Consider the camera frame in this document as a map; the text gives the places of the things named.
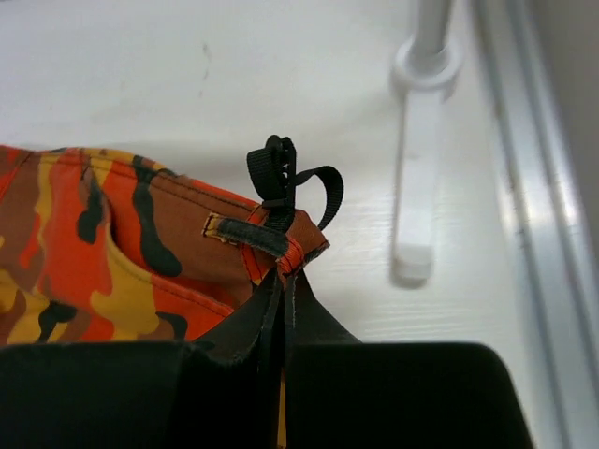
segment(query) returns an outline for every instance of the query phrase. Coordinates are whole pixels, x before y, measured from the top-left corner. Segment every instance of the white bracket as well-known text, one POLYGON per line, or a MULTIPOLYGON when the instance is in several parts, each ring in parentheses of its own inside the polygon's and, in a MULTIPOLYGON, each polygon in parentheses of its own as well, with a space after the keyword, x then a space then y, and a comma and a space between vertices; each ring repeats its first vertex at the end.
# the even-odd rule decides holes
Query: white bracket
POLYGON ((395 59, 404 118, 393 247, 401 282, 425 282, 432 274, 442 104, 453 93, 462 60, 457 44, 446 42, 451 4, 419 0, 416 30, 395 59))

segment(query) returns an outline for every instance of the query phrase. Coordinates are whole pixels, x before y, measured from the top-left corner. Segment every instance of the fabric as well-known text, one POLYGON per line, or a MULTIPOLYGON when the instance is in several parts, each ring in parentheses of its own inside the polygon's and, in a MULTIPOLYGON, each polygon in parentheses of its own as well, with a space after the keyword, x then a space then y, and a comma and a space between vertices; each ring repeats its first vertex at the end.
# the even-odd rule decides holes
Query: fabric
POLYGON ((197 339, 328 247, 268 216, 126 152, 0 146, 0 344, 197 339))

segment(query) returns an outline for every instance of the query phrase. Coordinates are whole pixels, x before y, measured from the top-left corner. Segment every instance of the orange camouflage fabric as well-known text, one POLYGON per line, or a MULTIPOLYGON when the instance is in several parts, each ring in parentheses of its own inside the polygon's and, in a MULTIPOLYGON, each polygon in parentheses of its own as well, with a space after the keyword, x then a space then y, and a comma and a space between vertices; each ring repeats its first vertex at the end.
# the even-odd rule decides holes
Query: orange camouflage fabric
POLYGON ((268 213, 134 154, 0 146, 0 345, 197 339, 328 247, 268 213))

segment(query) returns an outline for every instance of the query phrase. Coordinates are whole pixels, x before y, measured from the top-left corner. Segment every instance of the gray wall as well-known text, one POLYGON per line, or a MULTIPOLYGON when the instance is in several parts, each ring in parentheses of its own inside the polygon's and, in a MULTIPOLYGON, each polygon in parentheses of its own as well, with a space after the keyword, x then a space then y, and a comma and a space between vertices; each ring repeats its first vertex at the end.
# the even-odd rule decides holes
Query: gray wall
POLYGON ((599 255, 599 1, 533 0, 599 255))

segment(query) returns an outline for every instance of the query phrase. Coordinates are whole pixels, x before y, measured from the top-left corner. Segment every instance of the black strap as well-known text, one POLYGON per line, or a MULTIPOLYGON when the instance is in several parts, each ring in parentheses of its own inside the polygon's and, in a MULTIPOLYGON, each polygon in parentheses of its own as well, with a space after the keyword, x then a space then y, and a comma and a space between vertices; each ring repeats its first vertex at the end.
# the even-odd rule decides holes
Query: black strap
POLYGON ((325 185, 327 205, 318 224, 324 229, 337 214, 343 200, 343 178, 337 169, 323 166, 296 175, 296 149, 290 138, 270 136, 265 148, 249 152, 247 166, 257 193, 270 209, 264 226, 286 232, 295 216, 295 188, 312 176, 325 185))

